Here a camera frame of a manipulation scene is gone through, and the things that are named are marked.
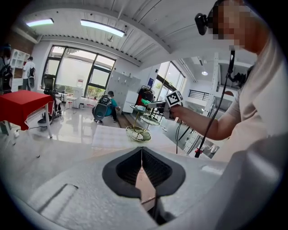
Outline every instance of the white t-shirt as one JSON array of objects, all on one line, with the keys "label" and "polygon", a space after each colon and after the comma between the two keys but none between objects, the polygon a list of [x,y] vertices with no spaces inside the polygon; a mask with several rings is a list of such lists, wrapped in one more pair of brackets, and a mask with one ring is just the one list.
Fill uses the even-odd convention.
[{"label": "white t-shirt", "polygon": [[22,78],[23,79],[28,79],[28,75],[30,72],[30,69],[35,68],[35,64],[32,61],[27,61],[26,64],[23,67],[23,74]]},{"label": "white t-shirt", "polygon": [[233,153],[252,143],[288,132],[286,65],[281,48],[271,35],[241,93],[227,110],[238,124],[214,160],[228,162]]}]

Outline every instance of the floor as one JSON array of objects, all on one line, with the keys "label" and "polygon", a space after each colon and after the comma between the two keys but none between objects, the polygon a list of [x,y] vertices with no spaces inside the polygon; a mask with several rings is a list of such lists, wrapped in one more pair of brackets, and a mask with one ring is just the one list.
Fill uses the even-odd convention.
[{"label": "floor", "polygon": [[[37,121],[32,121],[30,127],[37,127]],[[51,124],[52,138],[46,128],[20,130],[12,146],[11,142],[7,143],[7,136],[0,133],[0,175],[7,189],[27,201],[44,182],[91,157],[97,125],[90,108],[68,109]],[[119,127],[112,117],[105,117],[99,125]],[[18,128],[12,124],[12,131]]]}]

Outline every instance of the teal shirt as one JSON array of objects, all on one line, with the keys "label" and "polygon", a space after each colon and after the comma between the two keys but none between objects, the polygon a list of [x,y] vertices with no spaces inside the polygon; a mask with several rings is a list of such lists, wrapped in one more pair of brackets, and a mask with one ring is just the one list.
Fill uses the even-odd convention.
[{"label": "teal shirt", "polygon": [[116,101],[113,98],[111,99],[111,103],[112,103],[111,106],[108,106],[108,108],[107,108],[105,117],[110,116],[111,113],[112,113],[112,108],[117,107],[117,103],[116,103]]}]

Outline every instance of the ceiling light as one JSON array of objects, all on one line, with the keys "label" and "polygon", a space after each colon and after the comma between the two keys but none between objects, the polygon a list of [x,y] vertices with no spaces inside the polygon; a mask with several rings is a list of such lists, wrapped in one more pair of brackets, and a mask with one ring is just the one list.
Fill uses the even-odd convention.
[{"label": "ceiling light", "polygon": [[123,31],[121,31],[119,29],[116,29],[114,27],[111,27],[111,26],[104,25],[104,24],[99,23],[99,22],[81,20],[81,25],[86,26],[86,27],[93,27],[93,28],[96,28],[96,29],[100,29],[100,30],[115,34],[115,35],[117,35],[119,37],[123,37],[124,36],[124,32]]},{"label": "ceiling light", "polygon": [[44,20],[39,20],[39,21],[34,21],[34,22],[28,22],[26,23],[27,26],[29,27],[34,27],[34,26],[40,26],[40,25],[48,25],[48,24],[53,24],[54,21],[53,19],[44,19]]}]

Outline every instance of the red tablecloth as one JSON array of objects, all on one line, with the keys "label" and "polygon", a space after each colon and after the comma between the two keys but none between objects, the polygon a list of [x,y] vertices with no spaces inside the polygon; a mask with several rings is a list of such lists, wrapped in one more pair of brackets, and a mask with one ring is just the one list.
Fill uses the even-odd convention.
[{"label": "red tablecloth", "polygon": [[25,124],[27,117],[34,111],[49,106],[49,113],[53,111],[53,98],[50,95],[20,90],[0,96],[0,121],[9,121],[19,125],[21,130],[29,129]]}]

